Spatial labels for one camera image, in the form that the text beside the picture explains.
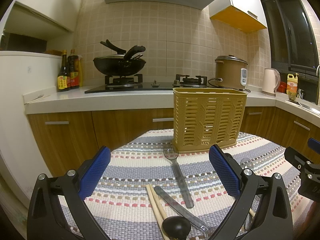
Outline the clear plastic spoon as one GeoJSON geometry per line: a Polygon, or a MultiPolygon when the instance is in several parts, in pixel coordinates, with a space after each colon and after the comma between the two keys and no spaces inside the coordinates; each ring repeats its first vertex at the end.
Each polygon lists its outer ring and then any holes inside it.
{"type": "Polygon", "coordinates": [[[245,170],[245,169],[250,169],[251,171],[254,171],[254,165],[251,159],[248,157],[244,157],[240,161],[240,167],[245,170]]]}
{"type": "Polygon", "coordinates": [[[185,178],[184,178],[183,173],[180,169],[180,166],[177,162],[178,153],[175,152],[175,150],[169,146],[164,147],[163,153],[164,153],[164,156],[172,163],[172,169],[175,174],[177,184],[178,184],[178,187],[180,188],[180,192],[181,192],[181,195],[182,195],[182,198],[185,202],[186,207],[189,209],[193,208],[194,207],[193,199],[192,199],[191,194],[189,192],[188,186],[185,182],[185,178]]]}

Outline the yellow dish soap bottle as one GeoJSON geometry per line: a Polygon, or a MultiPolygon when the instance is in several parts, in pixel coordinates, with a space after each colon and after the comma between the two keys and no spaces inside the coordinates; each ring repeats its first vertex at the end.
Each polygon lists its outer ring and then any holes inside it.
{"type": "Polygon", "coordinates": [[[287,93],[290,101],[295,101],[295,99],[297,97],[298,76],[299,76],[298,73],[296,73],[295,75],[293,75],[293,74],[287,75],[286,93],[287,93]]]}

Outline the pink electric kettle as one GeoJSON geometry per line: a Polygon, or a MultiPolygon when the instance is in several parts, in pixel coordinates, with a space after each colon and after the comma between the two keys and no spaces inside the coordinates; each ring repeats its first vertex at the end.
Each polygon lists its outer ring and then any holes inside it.
{"type": "Polygon", "coordinates": [[[280,73],[273,68],[264,69],[262,92],[275,96],[276,90],[280,85],[280,73]]]}

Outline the metal sink faucet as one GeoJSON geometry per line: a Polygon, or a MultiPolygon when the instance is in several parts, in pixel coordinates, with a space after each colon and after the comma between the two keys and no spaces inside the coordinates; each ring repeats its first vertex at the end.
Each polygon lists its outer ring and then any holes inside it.
{"type": "Polygon", "coordinates": [[[317,66],[317,69],[316,69],[316,76],[317,76],[317,77],[319,77],[319,70],[320,70],[320,65],[318,65],[318,66],[317,66]]]}

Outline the black ladle spoon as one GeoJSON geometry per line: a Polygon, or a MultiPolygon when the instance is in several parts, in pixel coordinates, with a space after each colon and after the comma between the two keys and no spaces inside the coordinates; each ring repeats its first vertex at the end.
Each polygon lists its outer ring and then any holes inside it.
{"type": "Polygon", "coordinates": [[[171,216],[163,220],[162,228],[169,237],[186,240],[191,231],[191,223],[182,216],[171,216]]]}

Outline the wooden chopstick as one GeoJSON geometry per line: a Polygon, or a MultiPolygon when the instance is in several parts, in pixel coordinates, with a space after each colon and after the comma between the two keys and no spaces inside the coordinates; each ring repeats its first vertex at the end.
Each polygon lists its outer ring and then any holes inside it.
{"type": "Polygon", "coordinates": [[[164,219],[161,217],[161,214],[160,214],[160,212],[158,210],[158,207],[157,207],[157,205],[156,205],[156,203],[155,203],[155,201],[153,199],[153,195],[152,195],[151,190],[150,190],[148,185],[146,185],[146,190],[147,190],[147,193],[148,193],[148,198],[149,198],[149,201],[151,203],[151,206],[152,206],[153,213],[155,215],[157,224],[158,224],[159,229],[161,231],[162,237],[165,240],[170,240],[169,236],[163,230],[163,226],[162,225],[163,225],[164,219]]]}
{"type": "Polygon", "coordinates": [[[153,195],[153,199],[154,199],[154,201],[155,201],[155,203],[156,203],[156,205],[158,207],[158,210],[159,210],[159,212],[161,214],[161,217],[163,219],[166,219],[167,218],[167,214],[166,214],[165,210],[163,209],[163,206],[161,205],[161,202],[159,200],[159,197],[158,197],[157,193],[155,192],[155,190],[154,190],[154,188],[152,187],[151,184],[149,184],[148,186],[149,186],[149,188],[151,190],[151,193],[153,195]]]}

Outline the tan plastic utensil basket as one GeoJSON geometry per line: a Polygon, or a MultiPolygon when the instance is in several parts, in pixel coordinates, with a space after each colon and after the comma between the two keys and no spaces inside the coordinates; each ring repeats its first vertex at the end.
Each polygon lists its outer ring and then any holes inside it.
{"type": "Polygon", "coordinates": [[[178,153],[236,144],[247,94],[225,88],[174,88],[173,148],[178,153]]]}

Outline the dark window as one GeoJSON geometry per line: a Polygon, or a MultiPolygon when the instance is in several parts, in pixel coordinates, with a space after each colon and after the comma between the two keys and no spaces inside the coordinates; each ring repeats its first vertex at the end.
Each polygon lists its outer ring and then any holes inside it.
{"type": "Polygon", "coordinates": [[[298,74],[303,99],[318,103],[319,66],[315,35],[301,0],[261,0],[271,47],[271,67],[282,82],[298,74]]]}

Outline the brown rice cooker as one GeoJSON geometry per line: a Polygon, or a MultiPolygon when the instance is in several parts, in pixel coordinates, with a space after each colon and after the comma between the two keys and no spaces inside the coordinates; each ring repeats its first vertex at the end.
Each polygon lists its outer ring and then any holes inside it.
{"type": "Polygon", "coordinates": [[[215,77],[208,80],[214,87],[245,90],[248,63],[233,55],[221,55],[215,59],[215,77]]]}

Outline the striped woven table mat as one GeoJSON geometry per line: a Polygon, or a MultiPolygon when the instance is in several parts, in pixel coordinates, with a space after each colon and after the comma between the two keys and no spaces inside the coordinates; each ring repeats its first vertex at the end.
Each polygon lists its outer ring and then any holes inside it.
{"type": "MultiPolygon", "coordinates": [[[[162,235],[146,191],[160,186],[183,202],[171,162],[163,150],[170,147],[173,131],[148,131],[113,150],[111,161],[85,204],[111,239],[161,239],[162,235]]],[[[312,201],[298,193],[298,171],[284,157],[285,149],[262,137],[241,132],[225,152],[240,162],[251,161],[255,174],[282,175],[291,204],[293,233],[302,228],[312,201]]],[[[234,199],[225,191],[207,152],[180,154],[178,163],[194,201],[191,212],[215,229],[230,210],[234,199]]]]}

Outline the yellow oil bottle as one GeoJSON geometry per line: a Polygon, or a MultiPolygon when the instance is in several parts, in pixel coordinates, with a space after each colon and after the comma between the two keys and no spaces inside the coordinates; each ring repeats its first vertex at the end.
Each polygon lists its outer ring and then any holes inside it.
{"type": "Polygon", "coordinates": [[[82,69],[82,56],[78,55],[78,68],[79,68],[79,86],[83,86],[83,69],[82,69]]]}

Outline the black gas stove top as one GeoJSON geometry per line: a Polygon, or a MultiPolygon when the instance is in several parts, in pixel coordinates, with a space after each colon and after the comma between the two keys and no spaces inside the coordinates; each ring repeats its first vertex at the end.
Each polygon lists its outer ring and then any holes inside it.
{"type": "Polygon", "coordinates": [[[128,77],[105,76],[105,84],[85,91],[85,94],[125,92],[134,90],[172,90],[173,88],[207,88],[209,87],[208,77],[176,74],[171,82],[153,80],[144,82],[142,74],[135,74],[128,77]]]}

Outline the black wok with lid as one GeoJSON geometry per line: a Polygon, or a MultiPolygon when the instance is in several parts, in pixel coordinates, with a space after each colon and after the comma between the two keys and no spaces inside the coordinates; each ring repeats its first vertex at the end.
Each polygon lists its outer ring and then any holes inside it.
{"type": "Polygon", "coordinates": [[[93,59],[94,66],[104,75],[131,76],[137,74],[146,64],[142,58],[142,53],[146,51],[144,46],[135,45],[126,51],[116,47],[109,40],[101,41],[100,44],[116,52],[114,55],[93,59]]]}

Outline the left upper white cabinet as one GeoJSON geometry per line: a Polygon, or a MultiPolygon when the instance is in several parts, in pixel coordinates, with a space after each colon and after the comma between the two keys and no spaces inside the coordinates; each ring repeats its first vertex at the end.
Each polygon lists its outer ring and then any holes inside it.
{"type": "Polygon", "coordinates": [[[74,48],[82,0],[13,0],[1,19],[1,32],[47,42],[47,50],[74,48]]]}

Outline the white wall cabinet orange bottom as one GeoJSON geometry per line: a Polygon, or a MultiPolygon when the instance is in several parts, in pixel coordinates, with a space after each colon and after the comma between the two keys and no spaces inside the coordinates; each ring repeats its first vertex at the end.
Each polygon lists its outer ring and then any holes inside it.
{"type": "Polygon", "coordinates": [[[208,5],[209,17],[244,33],[267,28],[261,0],[214,0],[208,5]]]}

